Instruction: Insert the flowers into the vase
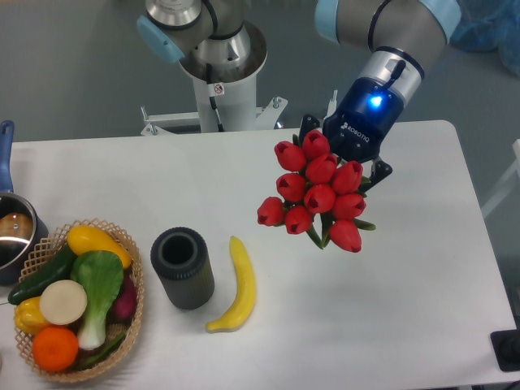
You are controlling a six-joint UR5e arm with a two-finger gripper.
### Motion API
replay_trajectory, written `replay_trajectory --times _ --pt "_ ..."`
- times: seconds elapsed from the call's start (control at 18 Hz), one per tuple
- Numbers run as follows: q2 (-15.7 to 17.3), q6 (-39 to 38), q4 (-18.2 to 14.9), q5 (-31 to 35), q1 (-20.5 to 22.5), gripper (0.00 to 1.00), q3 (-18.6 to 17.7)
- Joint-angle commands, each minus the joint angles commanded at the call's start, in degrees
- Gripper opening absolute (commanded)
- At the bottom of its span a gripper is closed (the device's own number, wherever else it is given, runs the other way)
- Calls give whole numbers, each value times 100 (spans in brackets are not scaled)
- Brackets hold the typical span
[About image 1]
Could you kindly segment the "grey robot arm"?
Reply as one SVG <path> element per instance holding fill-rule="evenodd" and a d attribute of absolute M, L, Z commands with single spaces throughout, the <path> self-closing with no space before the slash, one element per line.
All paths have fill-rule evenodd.
<path fill-rule="evenodd" d="M 148 1 L 136 27 L 164 62 L 191 77 L 203 132 L 259 127 L 256 77 L 267 58 L 260 30 L 241 1 Z M 369 190 L 391 174 L 380 148 L 461 18 L 455 1 L 320 1 L 318 34 L 336 44 L 365 47 L 370 58 L 324 120 L 307 115 L 305 135 L 321 128 L 346 161 L 371 162 Z"/>

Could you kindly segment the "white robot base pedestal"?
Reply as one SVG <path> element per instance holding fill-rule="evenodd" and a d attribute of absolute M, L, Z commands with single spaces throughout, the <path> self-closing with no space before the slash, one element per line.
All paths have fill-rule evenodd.
<path fill-rule="evenodd" d="M 191 78 L 197 111 L 148 115 L 141 108 L 143 136 L 167 135 L 186 126 L 201 132 L 239 132 L 280 128 L 279 117 L 288 100 L 275 96 L 257 105 L 257 75 L 267 60 L 261 31 L 248 21 L 232 37 L 207 38 L 179 61 Z"/>

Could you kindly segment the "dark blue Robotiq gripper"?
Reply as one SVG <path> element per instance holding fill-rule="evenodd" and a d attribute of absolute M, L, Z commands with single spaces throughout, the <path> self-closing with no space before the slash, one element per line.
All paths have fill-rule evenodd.
<path fill-rule="evenodd" d="M 380 147 L 404 109 L 404 102 L 394 92 L 375 80 L 362 77 L 354 81 L 336 111 L 323 123 L 323 135 L 331 151 L 346 161 L 372 161 L 369 191 L 392 174 L 392 167 L 379 156 Z M 306 114 L 301 120 L 299 140 L 322 127 L 320 120 Z"/>

